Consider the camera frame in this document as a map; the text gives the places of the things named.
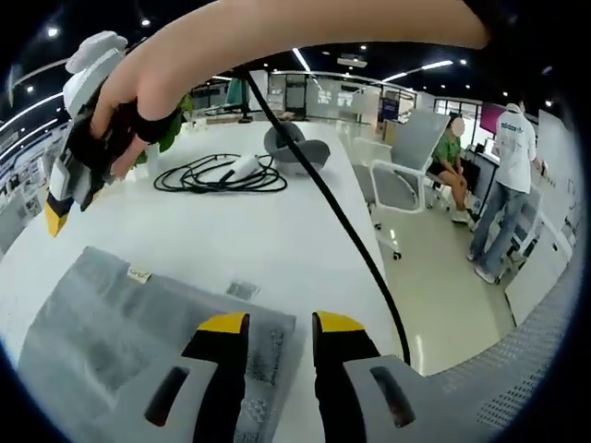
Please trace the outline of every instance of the floor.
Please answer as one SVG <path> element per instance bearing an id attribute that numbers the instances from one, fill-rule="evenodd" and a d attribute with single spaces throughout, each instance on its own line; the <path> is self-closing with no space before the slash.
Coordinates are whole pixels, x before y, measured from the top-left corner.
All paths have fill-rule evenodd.
<path id="1" fill-rule="evenodd" d="M 332 123 L 351 158 L 354 137 L 379 139 L 371 126 Z M 514 327 L 504 295 L 507 279 L 489 285 L 465 258 L 472 233 L 445 210 L 374 214 L 382 231 L 394 230 L 402 258 L 381 246 L 387 281 L 411 348 L 413 367 L 432 375 L 484 351 Z"/>

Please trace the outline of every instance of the white table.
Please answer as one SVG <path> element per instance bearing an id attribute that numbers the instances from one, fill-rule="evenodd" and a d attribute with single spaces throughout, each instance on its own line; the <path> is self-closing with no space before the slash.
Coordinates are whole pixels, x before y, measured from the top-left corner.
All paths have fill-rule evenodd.
<path id="1" fill-rule="evenodd" d="M 321 175 L 383 274 L 365 201 L 336 131 L 299 124 L 307 138 L 331 147 Z M 262 153 L 269 123 L 183 130 L 160 158 L 162 170 L 214 152 Z M 103 190 L 87 212 L 73 209 L 53 239 L 44 214 L 0 263 L 0 337 L 13 364 L 27 330 L 66 270 L 87 245 L 139 269 L 223 293 L 232 279 L 260 287 L 257 305 L 293 314 L 308 329 L 305 353 L 283 410 L 276 441 L 322 441 L 314 395 L 312 312 L 329 310 L 361 321 L 382 354 L 400 351 L 390 311 L 361 256 L 311 179 L 289 178 L 269 195 L 169 194 L 151 180 L 126 180 Z"/>

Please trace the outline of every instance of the white shirt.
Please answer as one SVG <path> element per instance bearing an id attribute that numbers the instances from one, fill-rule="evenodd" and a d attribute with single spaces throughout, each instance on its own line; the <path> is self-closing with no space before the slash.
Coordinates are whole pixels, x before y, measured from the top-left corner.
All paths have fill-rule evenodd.
<path id="1" fill-rule="evenodd" d="M 497 182 L 515 191 L 529 194 L 530 162 L 536 158 L 536 132 L 521 108 L 510 103 L 497 121 L 496 146 L 500 165 Z"/>

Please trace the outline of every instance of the white tag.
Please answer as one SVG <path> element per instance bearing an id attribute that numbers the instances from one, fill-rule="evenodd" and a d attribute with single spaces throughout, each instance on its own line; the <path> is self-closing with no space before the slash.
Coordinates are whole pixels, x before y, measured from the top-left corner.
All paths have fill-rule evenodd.
<path id="1" fill-rule="evenodd" d="M 151 273 L 129 267 L 129 269 L 127 270 L 127 276 L 143 284 L 146 281 L 148 281 L 148 278 L 151 276 Z"/>

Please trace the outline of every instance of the person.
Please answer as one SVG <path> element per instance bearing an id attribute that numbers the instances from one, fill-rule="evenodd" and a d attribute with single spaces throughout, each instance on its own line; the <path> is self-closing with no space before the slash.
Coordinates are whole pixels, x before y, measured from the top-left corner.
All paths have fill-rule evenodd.
<path id="1" fill-rule="evenodd" d="M 463 132 L 464 120 L 460 115 L 451 113 L 450 121 L 433 150 L 433 163 L 428 168 L 431 174 L 436 175 L 443 183 L 452 188 L 452 197 L 455 202 L 452 220 L 458 223 L 470 221 L 470 216 L 465 210 L 465 195 L 468 185 L 463 176 L 464 168 L 460 157 L 462 153 L 460 136 Z"/>
<path id="2" fill-rule="evenodd" d="M 488 38 L 457 0 L 219 0 L 169 23 L 117 65 L 103 83 L 90 131 L 100 138 L 117 106 L 135 100 L 143 119 L 165 118 L 212 76 L 292 48 L 407 41 L 479 49 Z M 124 176 L 146 147 L 135 137 L 112 173 Z"/>
<path id="3" fill-rule="evenodd" d="M 501 257 L 508 250 L 518 217 L 531 190 L 529 163 L 542 171 L 542 162 L 536 154 L 536 132 L 525 118 L 525 106 L 510 103 L 497 121 L 495 151 L 500 164 L 495 189 L 480 220 L 467 258 L 475 262 L 476 274 L 487 283 L 494 283 L 501 274 Z M 497 213 L 505 211 L 501 230 L 488 251 L 484 251 L 488 230 Z"/>

